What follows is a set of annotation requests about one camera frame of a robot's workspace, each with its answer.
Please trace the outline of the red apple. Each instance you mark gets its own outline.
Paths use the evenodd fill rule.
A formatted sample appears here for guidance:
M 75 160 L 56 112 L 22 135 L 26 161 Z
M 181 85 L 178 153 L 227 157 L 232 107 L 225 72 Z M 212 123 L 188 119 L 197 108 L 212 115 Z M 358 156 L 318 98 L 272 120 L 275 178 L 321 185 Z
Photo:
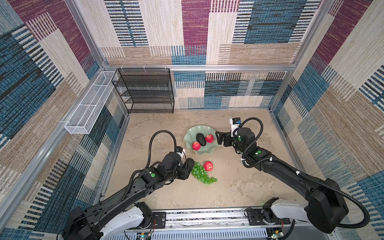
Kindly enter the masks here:
M 204 163 L 204 169 L 207 171 L 207 172 L 210 172 L 213 170 L 213 163 L 210 162 L 210 161 L 207 161 Z
M 214 136 L 212 134 L 208 134 L 208 135 L 205 136 L 205 140 L 206 140 L 207 143 L 211 144 L 211 143 L 214 142 L 215 138 L 214 138 Z
M 198 151 L 201 148 L 201 144 L 199 142 L 195 141 L 192 143 L 192 148 L 193 148 L 193 150 Z

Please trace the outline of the dark avocado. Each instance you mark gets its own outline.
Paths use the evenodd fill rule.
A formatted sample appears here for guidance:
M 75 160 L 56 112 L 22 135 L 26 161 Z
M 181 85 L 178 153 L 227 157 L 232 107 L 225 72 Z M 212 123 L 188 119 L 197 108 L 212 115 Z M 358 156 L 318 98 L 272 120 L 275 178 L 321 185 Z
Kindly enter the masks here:
M 184 164 L 184 180 L 188 179 L 193 168 L 195 166 L 195 161 L 192 158 L 187 158 Z
M 202 133 L 198 133 L 196 135 L 196 141 L 201 144 L 201 146 L 206 146 L 207 142 L 205 140 L 205 136 Z

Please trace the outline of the green fake grape bunch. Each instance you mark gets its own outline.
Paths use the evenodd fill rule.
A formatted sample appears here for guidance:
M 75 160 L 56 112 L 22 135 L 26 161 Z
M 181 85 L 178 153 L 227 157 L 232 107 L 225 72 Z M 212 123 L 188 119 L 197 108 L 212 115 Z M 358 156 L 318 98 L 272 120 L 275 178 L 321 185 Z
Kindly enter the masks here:
M 213 183 L 216 183 L 218 181 L 217 178 L 210 177 L 208 175 L 208 171 L 204 168 L 203 165 L 201 165 L 198 162 L 195 162 L 195 165 L 193 167 L 193 170 L 191 174 L 200 182 L 206 185 L 211 185 Z

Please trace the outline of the light green scalloped bowl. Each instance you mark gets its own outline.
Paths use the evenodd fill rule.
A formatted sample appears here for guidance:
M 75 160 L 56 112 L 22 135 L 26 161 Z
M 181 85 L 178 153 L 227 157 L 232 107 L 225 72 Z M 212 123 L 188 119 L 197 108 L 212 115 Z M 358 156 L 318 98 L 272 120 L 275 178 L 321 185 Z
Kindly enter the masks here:
M 190 128 L 184 137 L 184 142 L 187 149 L 198 156 L 212 154 L 219 147 L 216 131 L 204 125 Z

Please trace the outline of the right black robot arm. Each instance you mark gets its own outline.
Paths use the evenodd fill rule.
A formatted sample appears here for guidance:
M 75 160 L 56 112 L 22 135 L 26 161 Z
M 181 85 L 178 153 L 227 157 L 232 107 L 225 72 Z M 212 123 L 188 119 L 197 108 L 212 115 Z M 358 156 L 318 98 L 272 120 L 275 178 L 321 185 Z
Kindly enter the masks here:
M 323 233 L 330 234 L 335 228 L 359 229 L 370 222 L 370 214 L 366 207 L 351 195 L 341 191 L 339 185 L 332 179 L 322 180 L 304 173 L 288 163 L 280 160 L 270 151 L 259 147 L 257 141 L 263 133 L 264 126 L 260 119 L 260 131 L 254 134 L 246 128 L 246 122 L 240 118 L 230 119 L 231 131 L 216 132 L 219 145 L 233 147 L 241 156 L 241 162 L 247 169 L 255 168 L 282 181 L 299 193 L 307 203 L 298 210 L 289 210 L 287 204 L 279 203 L 277 198 L 266 203 L 266 212 L 277 218 L 289 218 L 310 222 Z M 363 213 L 363 219 L 355 224 L 343 224 L 342 220 L 348 215 L 346 200 L 354 203 Z

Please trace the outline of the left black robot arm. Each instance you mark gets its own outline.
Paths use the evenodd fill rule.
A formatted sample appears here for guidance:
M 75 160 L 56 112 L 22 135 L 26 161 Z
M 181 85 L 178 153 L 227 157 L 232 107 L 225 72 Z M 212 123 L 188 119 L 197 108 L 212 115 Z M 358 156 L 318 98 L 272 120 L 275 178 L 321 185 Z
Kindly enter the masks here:
M 126 229 L 147 228 L 155 221 L 149 206 L 141 199 L 174 180 L 188 179 L 194 160 L 186 158 L 182 147 L 174 145 L 161 162 L 136 170 L 129 183 L 111 197 L 85 210 L 73 209 L 66 225 L 57 233 L 65 240 L 107 240 Z

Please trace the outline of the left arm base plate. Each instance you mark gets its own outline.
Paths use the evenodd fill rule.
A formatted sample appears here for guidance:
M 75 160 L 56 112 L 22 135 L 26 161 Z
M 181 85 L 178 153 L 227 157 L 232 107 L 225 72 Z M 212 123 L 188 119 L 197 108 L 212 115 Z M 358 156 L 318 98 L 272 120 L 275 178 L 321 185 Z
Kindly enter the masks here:
M 142 228 L 149 229 L 164 229 L 166 226 L 167 213 L 166 212 L 153 212 L 145 216 Z

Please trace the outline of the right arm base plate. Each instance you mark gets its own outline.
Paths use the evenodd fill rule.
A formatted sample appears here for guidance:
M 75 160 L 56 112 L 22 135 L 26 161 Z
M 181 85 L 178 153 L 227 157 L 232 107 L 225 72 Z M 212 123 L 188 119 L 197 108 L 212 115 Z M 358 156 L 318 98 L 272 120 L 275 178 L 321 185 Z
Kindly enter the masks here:
M 250 226 L 272 226 L 272 225 L 290 225 L 290 219 L 278 219 L 272 216 L 271 219 L 266 220 L 263 215 L 263 209 L 246 208 L 244 215 L 248 219 Z

